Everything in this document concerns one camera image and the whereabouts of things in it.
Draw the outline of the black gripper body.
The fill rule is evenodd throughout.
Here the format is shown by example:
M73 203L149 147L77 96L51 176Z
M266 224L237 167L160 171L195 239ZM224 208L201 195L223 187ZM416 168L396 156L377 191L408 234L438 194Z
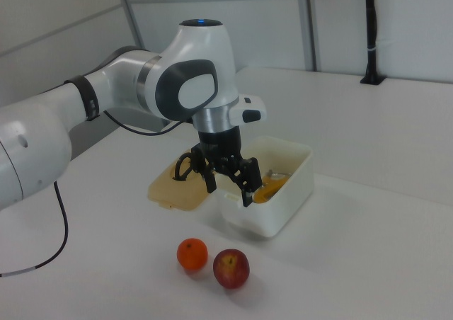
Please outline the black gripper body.
M223 132L198 132L202 153L215 170L239 170L241 133L239 127Z

